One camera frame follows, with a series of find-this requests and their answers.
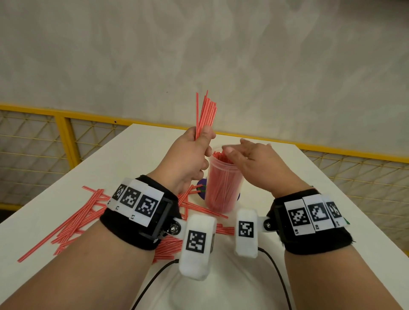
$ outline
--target straws in container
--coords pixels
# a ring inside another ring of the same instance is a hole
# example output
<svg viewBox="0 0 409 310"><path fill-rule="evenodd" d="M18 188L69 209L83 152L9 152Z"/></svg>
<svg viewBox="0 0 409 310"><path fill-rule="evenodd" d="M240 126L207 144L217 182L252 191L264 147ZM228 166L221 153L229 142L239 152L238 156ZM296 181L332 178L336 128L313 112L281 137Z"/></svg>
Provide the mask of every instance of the straws in container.
<svg viewBox="0 0 409 310"><path fill-rule="evenodd" d="M204 202L214 212L230 212L234 209L240 193L243 175L224 155L221 146L213 149L209 163Z"/></svg>

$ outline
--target textured wall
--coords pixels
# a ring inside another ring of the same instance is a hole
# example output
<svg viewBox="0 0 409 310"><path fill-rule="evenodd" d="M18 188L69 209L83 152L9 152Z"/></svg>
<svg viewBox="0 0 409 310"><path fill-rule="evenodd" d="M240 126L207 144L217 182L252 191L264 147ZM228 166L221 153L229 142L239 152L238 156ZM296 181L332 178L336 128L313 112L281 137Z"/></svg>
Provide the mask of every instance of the textured wall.
<svg viewBox="0 0 409 310"><path fill-rule="evenodd" d="M0 101L409 156L409 2L0 0Z"/></svg>

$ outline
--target purple disc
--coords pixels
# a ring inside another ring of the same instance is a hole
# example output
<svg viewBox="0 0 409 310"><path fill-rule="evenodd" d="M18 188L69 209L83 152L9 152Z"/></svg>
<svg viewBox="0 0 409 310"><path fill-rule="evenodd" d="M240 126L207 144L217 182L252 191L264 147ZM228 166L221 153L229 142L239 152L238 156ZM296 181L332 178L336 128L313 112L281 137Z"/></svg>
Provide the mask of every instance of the purple disc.
<svg viewBox="0 0 409 310"><path fill-rule="evenodd" d="M198 195L200 196L200 198L202 198L203 200L206 197L206 184L207 184L207 179L201 179L197 185L203 185L201 187L196 188L197 191L201 191L200 193L198 193Z"/></svg>

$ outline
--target black cable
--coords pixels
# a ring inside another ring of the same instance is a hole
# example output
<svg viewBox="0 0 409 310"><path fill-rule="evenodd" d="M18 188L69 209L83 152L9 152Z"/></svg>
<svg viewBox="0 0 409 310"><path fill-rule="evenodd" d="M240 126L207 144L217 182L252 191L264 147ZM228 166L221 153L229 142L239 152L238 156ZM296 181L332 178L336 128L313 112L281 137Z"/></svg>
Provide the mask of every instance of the black cable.
<svg viewBox="0 0 409 310"><path fill-rule="evenodd" d="M268 258L271 260L271 262L273 263L274 267L276 268L277 273L279 274L280 277L280 281L281 284L283 285L283 289L284 289L284 293L285 293L285 298L287 299L287 303L288 303L288 308L289 310L292 310L291 307L291 303L290 303L290 298L288 297L288 292L287 292L287 288L285 287L284 284L284 280L283 277L281 276L280 270L278 269L276 263L274 262L273 258L271 257L270 254L267 253L266 250L262 249L261 247L258 248L258 250L260 252L263 252L264 254L266 254L268 256ZM163 266L152 278L152 280L149 281L148 285L145 287L145 289L143 290L143 292L139 295L138 299L136 300L136 302L134 303L133 307L131 308L131 310L135 310L136 306L139 304L139 302L141 301L142 297L145 295L146 291L148 290L148 288L152 285L152 283L155 281L155 279L161 274L162 271L164 271L167 267L169 267L172 264L178 264L179 260L175 259L174 261L171 261L169 263L167 263L165 266Z"/></svg>
<svg viewBox="0 0 409 310"><path fill-rule="evenodd" d="M146 291L148 290L148 288L151 286L151 284L155 281L155 279L157 278L157 276L159 276L161 274L162 271L164 271L167 267L169 267L172 264L178 264L179 260L175 259L174 261L171 261L169 263L167 263L165 266L163 266L152 278L152 280L149 281L148 285L145 287L145 289L143 290L143 292L139 295L138 299L135 301L133 307L131 308L131 310L135 310L136 306L139 304L139 302L141 301L142 297L145 295Z"/></svg>
<svg viewBox="0 0 409 310"><path fill-rule="evenodd" d="M283 277L281 276L280 270L278 269L276 263L274 262L274 259L271 257L270 254L267 253L266 250L262 249L261 247L259 247L258 250L259 250L260 252L263 252L264 254L266 254L266 255L268 256L268 258L271 260L271 262L273 263L274 267L276 268L276 271L277 271L277 273L279 274L280 281L281 281L281 284L282 284L283 289L284 289L285 298L287 299L288 309L289 309L289 310L292 310L291 303L290 303L290 298L288 297L288 292L287 292L287 289L286 289L286 287L285 287Z"/></svg>

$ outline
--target wrist strap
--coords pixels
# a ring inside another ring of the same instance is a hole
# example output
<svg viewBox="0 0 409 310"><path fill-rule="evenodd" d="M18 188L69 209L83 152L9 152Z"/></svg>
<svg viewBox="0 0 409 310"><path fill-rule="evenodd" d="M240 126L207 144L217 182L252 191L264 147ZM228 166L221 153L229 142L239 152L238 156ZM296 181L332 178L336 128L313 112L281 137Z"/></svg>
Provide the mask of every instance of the wrist strap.
<svg viewBox="0 0 409 310"><path fill-rule="evenodd" d="M182 218L178 198L146 175L124 179L107 203L101 223L123 241L154 250L173 218Z"/></svg>
<svg viewBox="0 0 409 310"><path fill-rule="evenodd" d="M275 199L267 216L285 249L293 254L324 253L352 243L337 206L316 189Z"/></svg>

